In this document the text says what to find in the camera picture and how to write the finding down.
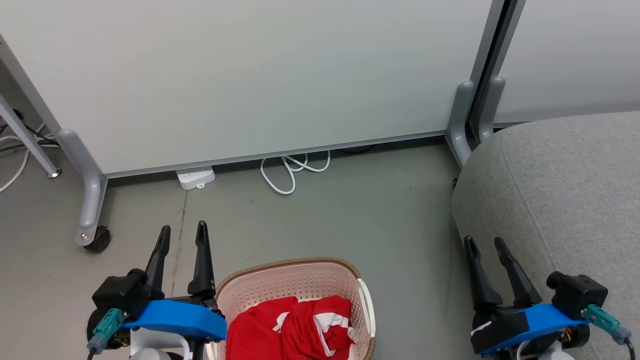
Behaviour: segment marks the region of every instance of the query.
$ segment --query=gray metal leg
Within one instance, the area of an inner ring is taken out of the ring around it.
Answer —
[[[60,169],[57,168],[49,157],[44,153],[42,148],[38,145],[38,141],[33,137],[33,135],[24,127],[24,124],[13,112],[11,106],[5,101],[4,97],[0,95],[0,117],[6,121],[6,123],[11,127],[13,132],[24,142],[27,149],[31,151],[33,156],[38,160],[38,162],[44,167],[47,171],[50,178],[58,177],[60,175]]]
[[[493,119],[495,118],[495,112],[498,110],[505,84],[506,80],[500,76],[489,80],[486,97],[484,98],[484,104],[480,110],[477,122],[475,124],[470,123],[471,130],[478,143],[485,141],[489,136],[493,135]]]
[[[445,134],[447,143],[449,143],[449,147],[460,167],[465,166],[467,159],[471,155],[471,148],[465,133],[465,123],[467,122],[471,102],[474,99],[474,91],[474,84],[471,81],[465,81],[458,85],[451,114],[449,115],[447,133]]]
[[[83,178],[84,199],[76,243],[80,246],[87,246],[93,241],[95,230],[98,227],[104,192],[107,189],[107,179],[75,131],[60,130],[58,140]]]

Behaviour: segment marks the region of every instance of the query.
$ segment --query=whiteboard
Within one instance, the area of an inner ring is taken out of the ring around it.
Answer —
[[[495,122],[640,110],[640,2],[527,1]]]
[[[491,0],[3,0],[106,173],[443,131]]]

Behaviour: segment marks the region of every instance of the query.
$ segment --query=red cloth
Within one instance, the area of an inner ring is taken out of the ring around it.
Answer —
[[[280,327],[278,317],[283,316]],[[262,302],[239,314],[229,326],[227,360],[347,360],[353,343],[347,328],[350,316],[351,302],[338,296]],[[326,353],[323,340],[335,350],[332,356]]]

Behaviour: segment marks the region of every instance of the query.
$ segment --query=white wire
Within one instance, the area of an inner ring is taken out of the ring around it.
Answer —
[[[518,347],[518,350],[516,350],[516,360],[521,360],[522,358],[520,357],[520,354],[522,354],[522,350],[529,344],[529,340],[527,341],[523,341],[520,346]]]
[[[298,160],[296,160],[296,159],[294,159],[294,158],[292,158],[290,156],[281,156],[280,159],[284,163],[284,167],[287,169],[287,171],[289,173],[289,177],[291,178],[291,190],[289,190],[289,191],[280,190],[271,182],[271,180],[269,180],[269,177],[267,176],[267,174],[264,173],[264,162],[266,161],[266,159],[262,159],[262,161],[260,162],[260,173],[262,173],[262,177],[267,182],[267,184],[269,184],[269,186],[272,189],[274,189],[277,193],[282,194],[282,195],[290,195],[296,189],[296,177],[293,175],[293,173],[302,171],[303,169],[307,169],[307,170],[313,171],[313,172],[323,172],[323,171],[325,171],[329,167],[329,163],[331,162],[331,151],[327,151],[326,152],[326,164],[324,164],[323,168],[312,168],[312,167],[308,166],[307,165],[307,163],[308,163],[308,154],[305,154],[305,162],[304,163],[301,163],[300,161],[298,161]],[[299,167],[298,168],[291,168],[291,165],[289,164],[288,160],[293,161]]]
[[[27,166],[28,159],[29,159],[29,151],[27,150],[27,152],[24,153],[24,161],[22,161],[22,166],[20,167],[20,170],[18,170],[18,172],[15,173],[15,175],[13,176],[13,179],[9,180],[9,182],[6,185],[0,188],[0,193],[5,191],[9,186],[11,186],[11,184],[13,184],[13,182],[20,176],[20,174],[24,170],[24,167]]]
[[[40,127],[36,130],[36,132],[40,132],[40,130],[42,130],[44,128],[45,124],[42,123],[42,125],[40,125]],[[52,134],[46,135],[44,136],[47,139],[51,139],[53,138]],[[7,136],[3,136],[2,138],[0,138],[0,142],[2,142],[3,140],[20,140],[22,141],[18,136],[13,136],[13,135],[7,135]],[[57,147],[55,145],[41,145],[41,146],[46,146],[46,147]],[[22,173],[22,171],[24,171],[24,167],[27,166],[27,160],[29,159],[29,150],[27,150],[24,153],[24,160],[22,161],[22,166],[20,166],[20,169],[18,169],[18,172],[15,173],[15,175],[13,176],[13,178],[11,180],[9,180],[8,183],[6,183],[3,187],[0,188],[0,193],[5,191],[9,186],[11,186],[11,184],[13,184],[13,182],[20,176],[20,174]]]

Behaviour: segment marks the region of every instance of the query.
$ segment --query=white power strip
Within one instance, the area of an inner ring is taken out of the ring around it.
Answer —
[[[185,190],[195,188],[202,189],[205,184],[216,179],[216,174],[213,173],[212,167],[186,168],[184,170],[176,170],[175,172],[178,174],[180,185]]]

